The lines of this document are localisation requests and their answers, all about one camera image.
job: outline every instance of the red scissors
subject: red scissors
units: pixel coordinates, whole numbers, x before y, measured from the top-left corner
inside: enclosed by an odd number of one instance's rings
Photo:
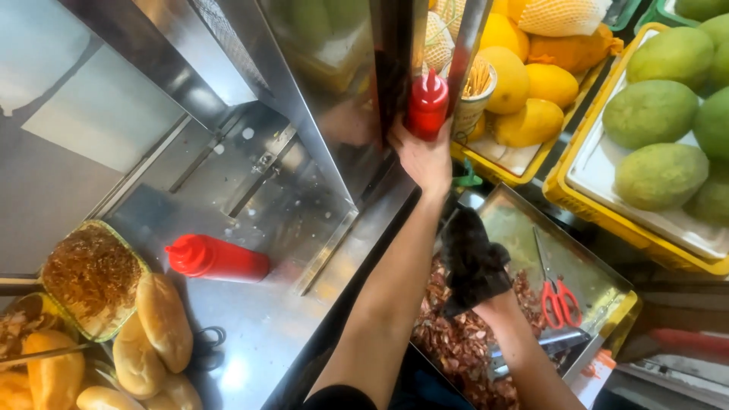
[[[582,312],[577,298],[562,280],[557,278],[555,283],[549,277],[552,274],[547,252],[539,239],[539,231],[534,227],[534,238],[537,239],[537,249],[539,250],[539,260],[542,263],[542,271],[544,272],[544,284],[542,288],[542,313],[547,318],[549,326],[555,329],[562,329],[564,324],[579,327],[582,323]],[[577,319],[572,319],[572,312],[576,312]]]

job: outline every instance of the ketchup bottle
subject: ketchup bottle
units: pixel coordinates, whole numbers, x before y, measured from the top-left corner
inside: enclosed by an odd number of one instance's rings
[[[435,141],[447,110],[448,83],[435,74],[435,69],[430,69],[430,73],[413,81],[405,127],[419,139]]]
[[[165,252],[188,277],[255,283],[268,274],[268,256],[207,235],[182,235]]]

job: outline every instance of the black sleeve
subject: black sleeve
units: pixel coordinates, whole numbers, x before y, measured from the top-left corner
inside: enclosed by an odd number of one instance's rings
[[[300,410],[377,410],[372,399],[352,386],[327,386],[314,393]]]

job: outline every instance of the black glove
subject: black glove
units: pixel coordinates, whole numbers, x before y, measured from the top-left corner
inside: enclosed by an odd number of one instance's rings
[[[445,284],[453,291],[441,311],[445,317],[468,312],[512,287],[504,270],[511,261],[509,252],[501,244],[488,241],[483,222],[472,208],[458,211],[445,227],[440,254],[450,271]]]

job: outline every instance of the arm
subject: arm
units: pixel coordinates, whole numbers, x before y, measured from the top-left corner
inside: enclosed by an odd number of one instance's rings
[[[519,401],[526,409],[585,408],[537,343],[513,290],[481,302],[473,312],[494,331]]]
[[[390,401],[425,287],[438,220],[451,186],[451,122],[436,142],[416,139],[396,118],[388,140],[423,193],[408,220],[373,269],[354,303],[342,337],[309,395],[347,384],[378,409]]]

